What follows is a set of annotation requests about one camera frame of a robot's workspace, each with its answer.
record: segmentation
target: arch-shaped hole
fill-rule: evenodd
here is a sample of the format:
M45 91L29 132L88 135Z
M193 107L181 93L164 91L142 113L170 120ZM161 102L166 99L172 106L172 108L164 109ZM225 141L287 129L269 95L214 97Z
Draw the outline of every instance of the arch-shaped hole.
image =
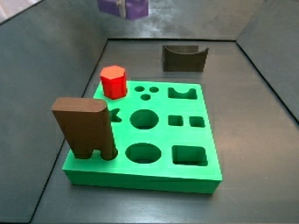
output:
M149 109L138 109L130 115L129 121L137 129L149 130L158 123L158 116Z
M172 87L168 87L168 98L196 100L196 89L190 88L186 93L178 93Z
M161 157L161 151L149 143L134 143L125 149L125 156L137 164L150 164Z

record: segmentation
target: green board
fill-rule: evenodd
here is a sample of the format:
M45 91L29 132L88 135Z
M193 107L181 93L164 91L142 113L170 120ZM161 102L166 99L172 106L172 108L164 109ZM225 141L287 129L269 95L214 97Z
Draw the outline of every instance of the green board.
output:
M128 81L126 96L106 101L117 156L105 161L69 151L62 170L74 185L213 193L221 181L210 124L197 84Z

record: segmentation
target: square hole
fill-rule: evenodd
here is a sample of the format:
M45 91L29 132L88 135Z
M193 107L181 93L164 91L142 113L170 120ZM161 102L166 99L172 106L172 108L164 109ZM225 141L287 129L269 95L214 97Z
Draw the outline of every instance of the square hole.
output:
M189 117L190 126L196 128L204 128L204 120L201 116L190 116Z
M168 125L182 126L182 117L180 115L168 115Z
M206 155L202 147L174 145L172 147L172 162L176 165L206 166Z

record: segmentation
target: wooden block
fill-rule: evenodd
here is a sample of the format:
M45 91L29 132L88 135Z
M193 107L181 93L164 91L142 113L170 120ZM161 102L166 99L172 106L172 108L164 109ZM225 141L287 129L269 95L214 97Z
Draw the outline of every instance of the wooden block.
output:
M117 155L110 128L108 105L104 100L61 97L52 113L69 143L74 158L89 158L93 150L110 160Z

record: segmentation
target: red hexagonal block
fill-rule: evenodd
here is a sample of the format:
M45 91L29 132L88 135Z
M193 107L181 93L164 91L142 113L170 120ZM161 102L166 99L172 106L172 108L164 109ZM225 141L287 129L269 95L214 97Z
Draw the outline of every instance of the red hexagonal block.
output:
M100 80L106 98L114 100L126 95L126 70L121 66L104 67Z

